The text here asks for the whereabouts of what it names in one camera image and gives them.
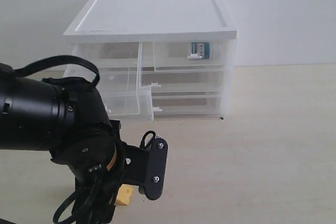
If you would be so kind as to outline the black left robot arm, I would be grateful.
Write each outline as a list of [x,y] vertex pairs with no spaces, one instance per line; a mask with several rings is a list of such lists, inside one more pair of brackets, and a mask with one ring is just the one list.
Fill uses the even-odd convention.
[[[30,75],[58,65],[74,64],[96,76],[36,81]],[[72,56],[51,57],[21,69],[1,65],[1,149],[48,151],[51,161],[66,165],[76,190],[56,210],[60,223],[109,223],[125,166],[120,123],[109,119],[96,88],[98,68]]]

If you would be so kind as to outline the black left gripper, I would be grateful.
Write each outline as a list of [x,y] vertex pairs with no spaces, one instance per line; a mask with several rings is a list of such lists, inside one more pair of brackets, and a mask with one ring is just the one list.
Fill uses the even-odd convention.
[[[75,223],[110,223],[114,215],[115,201],[122,180],[123,172],[108,172],[103,177],[102,185],[91,207],[83,211]],[[75,189],[85,188],[85,191],[75,200],[75,211],[79,210],[85,203],[92,185],[93,178],[89,178],[85,182],[83,176],[75,177]]]

